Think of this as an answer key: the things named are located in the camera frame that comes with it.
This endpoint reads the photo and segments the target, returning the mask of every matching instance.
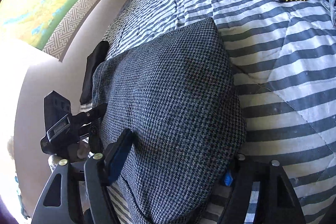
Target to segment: screw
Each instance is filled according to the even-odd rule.
[[[273,166],[275,166],[275,167],[280,166],[280,162],[279,162],[278,160],[272,160],[272,161],[271,161],[271,164],[272,164]]]
[[[245,160],[245,155],[244,154],[237,154],[237,159],[238,160]]]
[[[62,160],[59,161],[58,164],[61,165],[61,166],[67,165],[68,164],[68,160],[67,159],[62,159]]]
[[[95,160],[100,160],[104,155],[102,153],[96,153],[93,155],[93,158]]]

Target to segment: black mechanical device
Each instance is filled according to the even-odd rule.
[[[41,148],[47,154],[64,155],[64,159],[43,189],[32,224],[120,224],[106,187],[118,179],[136,141],[135,134],[125,128],[115,143],[85,162],[71,163],[68,157],[69,146],[81,138],[88,134],[90,138],[99,138],[96,122],[105,112],[106,105],[100,105],[73,116],[70,102],[58,93],[52,92],[45,98],[46,136],[41,140]],[[229,170],[233,191],[218,224],[244,223],[254,182],[259,182],[260,187],[253,224],[305,224],[293,186],[279,162],[254,162],[239,155]],[[90,209],[84,214],[79,181],[85,181],[90,202]]]

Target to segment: silver screw head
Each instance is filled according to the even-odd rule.
[[[102,153],[96,153],[96,154],[93,155],[93,158],[94,158],[95,160],[100,160],[102,157],[103,157],[103,154],[102,154]]]
[[[280,162],[279,162],[278,160],[272,160],[272,161],[271,161],[271,164],[272,164],[273,166],[275,166],[275,167],[280,166]]]
[[[61,159],[58,164],[61,165],[61,166],[67,165],[68,160],[67,159]]]
[[[237,159],[238,160],[245,160],[245,155],[244,154],[237,154]]]

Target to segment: mattress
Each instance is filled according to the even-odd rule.
[[[278,160],[306,223],[318,223],[336,196],[336,30],[329,12],[320,0],[128,0],[103,38],[107,59],[207,17],[230,56],[246,118],[241,153]],[[126,202],[112,191],[122,222],[130,223]],[[211,197],[202,224],[218,221],[227,191],[222,186]],[[248,212],[245,222],[253,218]]]

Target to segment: striped bed sheet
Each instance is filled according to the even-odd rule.
[[[230,56],[246,117],[240,152],[256,161],[278,160],[306,223],[319,223],[336,196],[336,30],[330,14],[320,0],[128,0],[103,38],[110,43],[107,59],[207,17]],[[118,200],[124,205],[118,214],[130,224],[123,218],[127,205]],[[201,224],[215,224],[225,202],[212,195]],[[246,223],[253,222],[253,202],[250,207]]]

